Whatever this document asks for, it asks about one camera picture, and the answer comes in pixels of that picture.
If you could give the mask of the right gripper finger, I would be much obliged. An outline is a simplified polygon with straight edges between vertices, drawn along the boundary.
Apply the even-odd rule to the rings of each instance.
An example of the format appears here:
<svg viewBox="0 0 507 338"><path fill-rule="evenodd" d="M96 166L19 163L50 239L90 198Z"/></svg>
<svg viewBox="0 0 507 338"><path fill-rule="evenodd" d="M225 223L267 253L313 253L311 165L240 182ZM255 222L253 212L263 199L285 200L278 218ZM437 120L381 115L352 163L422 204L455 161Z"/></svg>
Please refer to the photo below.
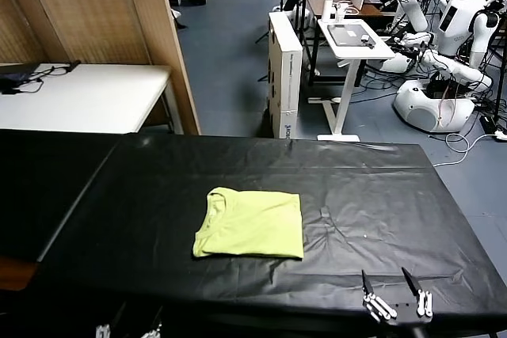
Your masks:
<svg viewBox="0 0 507 338"><path fill-rule="evenodd" d="M375 321L396 320L397 311L388 305L380 296L377 296L371 285L368 275L364 270L361 271L363 282L363 306L369 312Z"/></svg>
<svg viewBox="0 0 507 338"><path fill-rule="evenodd" d="M433 295L430 291L422 289L417 278L413 276L406 268L402 267L402 273L405 277L413 296L417 300L416 313L419 317L433 316Z"/></svg>

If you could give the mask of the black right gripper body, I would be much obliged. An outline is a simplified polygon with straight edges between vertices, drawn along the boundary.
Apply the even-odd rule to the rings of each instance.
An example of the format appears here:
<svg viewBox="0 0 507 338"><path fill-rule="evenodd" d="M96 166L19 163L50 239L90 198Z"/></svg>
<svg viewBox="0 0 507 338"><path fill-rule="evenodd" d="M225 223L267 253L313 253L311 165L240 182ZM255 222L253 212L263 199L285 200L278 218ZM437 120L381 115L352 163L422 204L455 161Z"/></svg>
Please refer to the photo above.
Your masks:
<svg viewBox="0 0 507 338"><path fill-rule="evenodd" d="M413 302L397 303L393 309L397 317L391 317L389 329L394 337L429 338L427 326L433 318L425 314L425 308L422 308L421 316L417 313L417 304Z"/></svg>

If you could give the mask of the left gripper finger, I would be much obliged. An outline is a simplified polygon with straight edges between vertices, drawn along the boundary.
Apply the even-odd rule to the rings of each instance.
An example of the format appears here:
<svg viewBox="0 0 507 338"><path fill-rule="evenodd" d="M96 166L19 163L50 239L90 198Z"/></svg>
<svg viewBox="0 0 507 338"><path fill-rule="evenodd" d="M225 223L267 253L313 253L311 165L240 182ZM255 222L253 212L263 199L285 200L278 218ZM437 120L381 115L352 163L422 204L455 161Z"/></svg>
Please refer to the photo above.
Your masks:
<svg viewBox="0 0 507 338"><path fill-rule="evenodd" d="M143 335L143 338L161 338L162 337L162 312L163 307L160 306L154 315L154 320L150 324L150 328Z"/></svg>
<svg viewBox="0 0 507 338"><path fill-rule="evenodd" d="M95 337L96 338L110 338L112 331L120 323L126 307L127 307L127 303L123 302L121 304L121 306L119 307L119 309L113 315L112 320L110 322L103 324L103 325L98 325L95 329Z"/></svg>

